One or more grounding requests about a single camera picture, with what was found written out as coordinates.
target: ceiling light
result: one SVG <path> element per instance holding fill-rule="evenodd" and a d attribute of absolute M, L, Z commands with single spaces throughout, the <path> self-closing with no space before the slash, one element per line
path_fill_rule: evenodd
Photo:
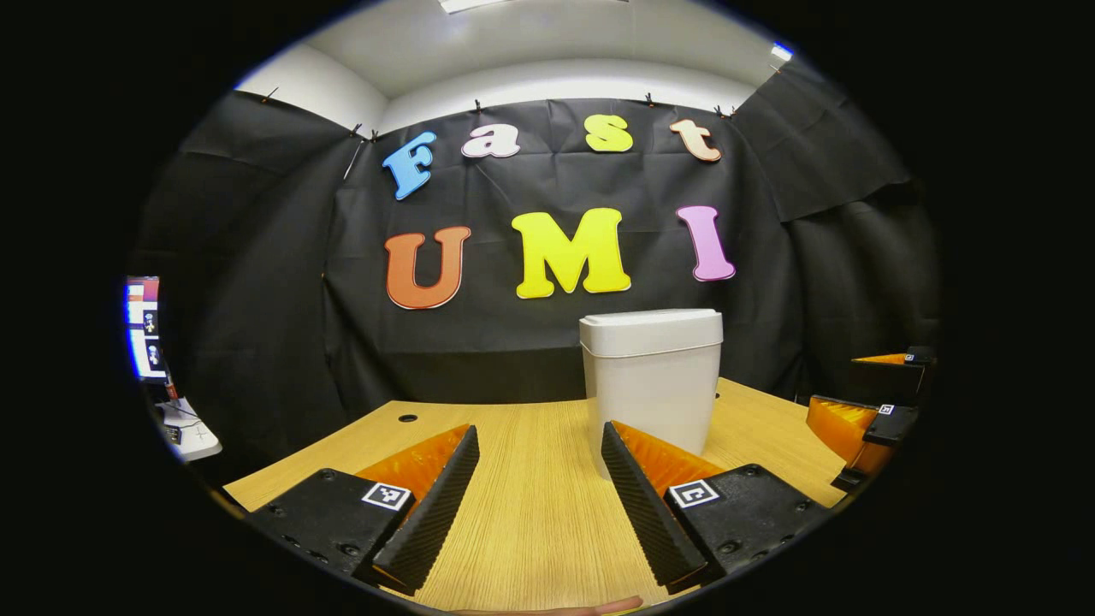
<path fill-rule="evenodd" d="M 498 2 L 505 1 L 506 0 L 438 0 L 438 2 L 441 3 L 441 8 L 450 14 L 466 11 L 468 9 L 474 9 L 476 7 L 484 7 L 486 4 L 497 4 Z"/>
<path fill-rule="evenodd" d="M 772 55 L 780 58 L 783 61 L 789 60 L 792 56 L 791 49 L 787 49 L 786 47 L 780 45 L 779 43 L 772 45 Z"/>

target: white wall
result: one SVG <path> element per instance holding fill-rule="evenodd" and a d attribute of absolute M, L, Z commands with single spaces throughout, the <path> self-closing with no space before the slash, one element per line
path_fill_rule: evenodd
<path fill-rule="evenodd" d="M 388 97 L 356 72 L 309 47 L 295 45 L 267 60 L 247 75 L 237 90 L 269 94 L 306 108 L 347 128 L 361 124 L 360 132 L 379 128 Z"/>
<path fill-rule="evenodd" d="M 726 112 L 757 89 L 707 72 L 632 60 L 549 60 L 473 72 L 393 98 L 380 133 L 475 108 L 544 98 L 645 100 Z"/>

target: wooden table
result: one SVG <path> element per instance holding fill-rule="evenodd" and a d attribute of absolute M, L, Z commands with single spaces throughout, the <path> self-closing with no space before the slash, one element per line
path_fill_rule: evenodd
<path fill-rule="evenodd" d="M 703 457 L 757 463 L 825 507 L 844 463 L 806 426 L 806 408 L 719 380 Z M 418 420 L 399 421 L 415 415 Z M 224 489 L 254 511 L 320 468 L 357 473 L 463 423 L 480 462 L 449 537 L 413 601 L 440 609 L 545 609 L 641 595 L 668 598 L 615 490 L 593 466 L 585 400 L 535 405 L 389 403 Z"/>

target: computer monitor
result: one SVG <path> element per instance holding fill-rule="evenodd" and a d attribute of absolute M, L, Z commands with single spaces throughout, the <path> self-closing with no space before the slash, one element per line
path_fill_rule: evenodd
<path fill-rule="evenodd" d="M 170 388 L 171 376 L 160 344 L 160 279 L 130 276 L 126 280 L 126 323 L 134 373 L 145 384 Z"/>

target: black cloth backdrop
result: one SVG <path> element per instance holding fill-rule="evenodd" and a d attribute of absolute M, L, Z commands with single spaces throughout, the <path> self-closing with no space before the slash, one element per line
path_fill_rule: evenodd
<path fill-rule="evenodd" d="M 616 114 L 634 146 L 595 152 L 584 119 Z M 669 125 L 723 152 L 703 162 Z M 512 124 L 520 152 L 465 158 L 469 132 Z M 381 161 L 424 130 L 430 179 L 405 199 Z M 935 345 L 934 231 L 923 191 L 838 88 L 784 65 L 737 114 L 620 100 L 539 101 L 430 119 L 377 142 L 277 101 L 233 92 L 195 128 L 149 198 L 134 274 L 159 275 L 164 353 L 180 390 L 239 461 L 270 464 L 391 399 L 581 398 L 579 318 L 715 307 L 721 374 L 804 402 L 840 395 L 851 358 Z M 676 210 L 708 205 L 729 279 L 698 281 Z M 522 240 L 546 211 L 623 216 L 632 288 L 520 299 Z M 385 290 L 391 235 L 419 232 L 416 279 L 440 274 L 434 233 L 466 225 L 459 292 L 405 311 Z M 549 269 L 549 279 L 554 281 Z"/>

